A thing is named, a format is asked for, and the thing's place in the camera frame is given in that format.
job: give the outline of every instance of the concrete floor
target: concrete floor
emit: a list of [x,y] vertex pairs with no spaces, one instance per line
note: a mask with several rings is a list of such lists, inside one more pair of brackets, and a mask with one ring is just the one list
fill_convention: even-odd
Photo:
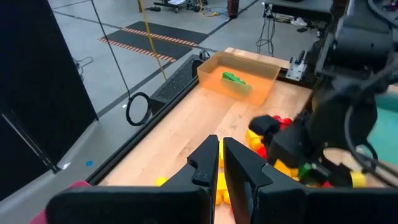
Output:
[[[241,10],[253,1],[240,0]],[[86,179],[138,130],[137,127],[130,126],[125,119],[123,106],[127,103],[127,98],[123,96],[126,96],[126,89],[108,46],[97,41],[103,34],[91,1],[49,0],[49,2],[72,56],[77,60],[89,56],[94,59],[93,63],[84,68],[83,76],[85,87],[100,119],[85,131],[59,163],[60,167],[70,163],[67,169],[56,175],[48,172],[0,202],[0,223],[2,224],[27,223],[45,207],[54,194],[76,180]],[[144,2],[146,7],[149,7],[153,0]],[[210,7],[226,6],[225,0],[209,0],[209,3]],[[95,5],[108,34],[121,27],[142,21],[142,14],[138,13],[137,1],[95,0]],[[255,42],[261,32],[262,9],[261,2],[255,2],[237,19],[211,34],[200,44],[200,47],[213,50],[235,47],[256,52]],[[147,12],[147,16],[149,22],[206,34],[228,19],[226,15],[203,17],[199,13],[186,10],[175,14],[171,9],[166,8],[162,8],[161,12]],[[297,27],[287,24],[276,24],[275,57],[288,60],[291,56],[298,55],[301,50],[307,50],[311,46],[316,31],[298,33],[296,29]],[[155,58],[119,47],[113,47],[113,50],[127,85],[133,91],[143,91],[151,95],[164,82]],[[267,52],[266,47],[263,47],[262,52],[264,54]],[[165,69],[167,76],[171,76],[191,54],[197,53],[199,50],[193,49],[168,66]],[[143,117],[146,108],[144,101],[134,102],[132,107],[133,119],[139,120]],[[86,161],[93,161],[93,165],[86,166]]]

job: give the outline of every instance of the hazard tape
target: hazard tape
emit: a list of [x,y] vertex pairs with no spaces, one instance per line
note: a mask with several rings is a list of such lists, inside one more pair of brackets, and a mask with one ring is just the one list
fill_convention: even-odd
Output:
[[[105,38],[100,38],[98,40],[101,41],[101,42],[105,42],[106,43],[106,39]],[[121,48],[124,48],[124,49],[135,51],[135,52],[140,53],[140,54],[144,54],[144,55],[155,57],[155,53],[150,52],[148,50],[143,50],[143,49],[140,49],[138,47],[131,47],[130,45],[122,44],[122,43],[119,43],[119,42],[116,42],[116,41],[113,41],[113,40],[110,40],[109,43],[111,45],[113,45],[113,46],[121,47]],[[162,59],[162,60],[166,60],[166,61],[169,61],[169,62],[175,62],[176,61],[172,57],[168,57],[168,56],[161,55],[161,54],[157,54],[157,58]]]
[[[123,28],[123,31],[130,32],[130,33],[133,33],[133,34],[139,34],[139,35],[148,36],[147,32],[141,31],[141,30]],[[192,46],[192,47],[196,47],[198,45],[198,44],[196,44],[194,42],[190,42],[190,41],[187,41],[187,40],[180,40],[180,39],[176,39],[176,38],[171,38],[171,37],[167,37],[167,36],[164,36],[164,35],[150,34],[150,36],[153,37],[153,38],[156,38],[156,39],[166,40],[166,41],[175,42],[175,43],[178,43],[178,44],[188,45],[188,46]]]

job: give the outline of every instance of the green object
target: green object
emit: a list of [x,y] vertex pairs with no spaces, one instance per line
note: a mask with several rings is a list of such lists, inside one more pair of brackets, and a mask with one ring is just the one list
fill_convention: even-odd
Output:
[[234,74],[231,72],[223,72],[223,78],[246,85],[245,81],[242,81],[239,77],[234,76]]
[[311,164],[306,163],[302,167],[298,168],[298,177],[302,178],[303,176],[307,175],[308,172],[312,169]]

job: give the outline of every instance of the translucent orange bin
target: translucent orange bin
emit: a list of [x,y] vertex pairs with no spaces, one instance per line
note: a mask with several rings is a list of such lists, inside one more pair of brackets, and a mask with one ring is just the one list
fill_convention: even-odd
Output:
[[[203,88],[261,105],[267,98],[280,67],[260,60],[217,52],[198,67],[199,85]],[[223,78],[232,73],[246,84]]]

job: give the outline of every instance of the wooden tabletop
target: wooden tabletop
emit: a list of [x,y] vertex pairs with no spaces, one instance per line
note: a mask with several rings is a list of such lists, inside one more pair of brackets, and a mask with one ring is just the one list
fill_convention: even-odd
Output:
[[[288,68],[289,62],[228,48],[227,52],[256,58]],[[195,87],[109,174],[100,185],[154,185],[158,177],[171,177],[187,162],[193,150],[210,134],[218,139],[233,137],[246,144],[250,120],[259,115],[279,115],[293,119],[300,112],[311,90],[276,81],[262,106],[237,101],[213,91]],[[336,162],[350,157],[330,151]],[[216,207],[215,223],[234,223],[230,205]]]

